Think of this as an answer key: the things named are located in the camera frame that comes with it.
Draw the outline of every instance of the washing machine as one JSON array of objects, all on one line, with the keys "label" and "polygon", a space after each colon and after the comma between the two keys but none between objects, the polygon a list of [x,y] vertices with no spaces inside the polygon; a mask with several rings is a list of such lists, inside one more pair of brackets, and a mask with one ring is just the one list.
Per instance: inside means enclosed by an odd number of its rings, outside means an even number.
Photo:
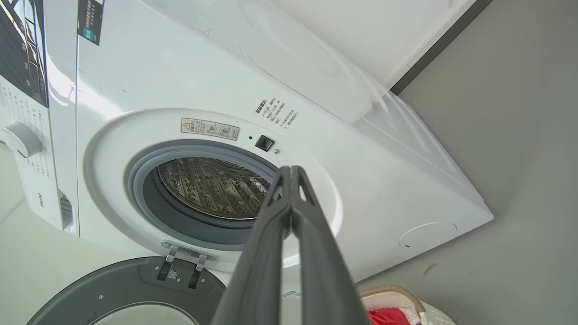
[{"label": "washing machine", "polygon": [[[354,281],[493,219],[410,106],[274,3],[2,7],[0,140],[28,204],[133,257],[33,324],[210,323],[284,165],[307,172]],[[284,321],[298,323],[291,234],[281,286]]]}]

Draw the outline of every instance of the instruction label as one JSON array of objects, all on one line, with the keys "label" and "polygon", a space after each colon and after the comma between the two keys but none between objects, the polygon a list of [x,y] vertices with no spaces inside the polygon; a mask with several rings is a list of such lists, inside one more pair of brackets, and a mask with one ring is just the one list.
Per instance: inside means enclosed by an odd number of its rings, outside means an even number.
[{"label": "instruction label", "polygon": [[101,43],[102,12],[104,0],[78,1],[78,35],[96,45]]},{"label": "instruction label", "polygon": [[254,112],[281,128],[291,126],[299,115],[299,112],[289,109],[284,102],[275,97],[263,99]]},{"label": "instruction label", "polygon": [[203,121],[196,119],[181,119],[181,132],[196,133],[210,136],[218,136],[230,140],[237,140],[239,128],[232,125],[217,123],[212,121]]}]

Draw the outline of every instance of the white wall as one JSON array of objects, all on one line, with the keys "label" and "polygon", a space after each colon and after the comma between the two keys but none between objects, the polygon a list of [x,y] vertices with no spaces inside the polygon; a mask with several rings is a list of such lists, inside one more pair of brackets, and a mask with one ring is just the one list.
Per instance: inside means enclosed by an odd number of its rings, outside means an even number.
[{"label": "white wall", "polygon": [[12,153],[0,150],[0,324],[20,325],[72,282],[130,257],[60,231],[24,201]]},{"label": "white wall", "polygon": [[14,154],[0,143],[0,225],[24,198]]},{"label": "white wall", "polygon": [[358,286],[458,324],[569,324],[578,301],[578,2],[496,0],[402,93],[496,219]]},{"label": "white wall", "polygon": [[274,1],[388,87],[393,86],[474,2]]}]

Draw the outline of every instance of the laundry basket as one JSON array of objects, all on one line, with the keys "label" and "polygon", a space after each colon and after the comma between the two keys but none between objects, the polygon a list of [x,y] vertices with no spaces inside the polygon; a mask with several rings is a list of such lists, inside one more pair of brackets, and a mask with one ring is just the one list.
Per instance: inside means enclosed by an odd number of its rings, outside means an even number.
[{"label": "laundry basket", "polygon": [[421,302],[411,292],[399,286],[380,286],[360,292],[366,311],[399,308],[411,325],[455,325],[446,314]]}]

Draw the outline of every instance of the washer door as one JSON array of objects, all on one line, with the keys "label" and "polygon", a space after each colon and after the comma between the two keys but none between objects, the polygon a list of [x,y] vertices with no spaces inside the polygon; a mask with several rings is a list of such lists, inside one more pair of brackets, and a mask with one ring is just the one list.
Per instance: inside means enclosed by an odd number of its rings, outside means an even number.
[{"label": "washer door", "polygon": [[52,298],[29,325],[209,325],[225,291],[207,270],[188,287],[196,265],[174,259],[169,277],[157,280],[163,257],[142,257],[96,270]]}]

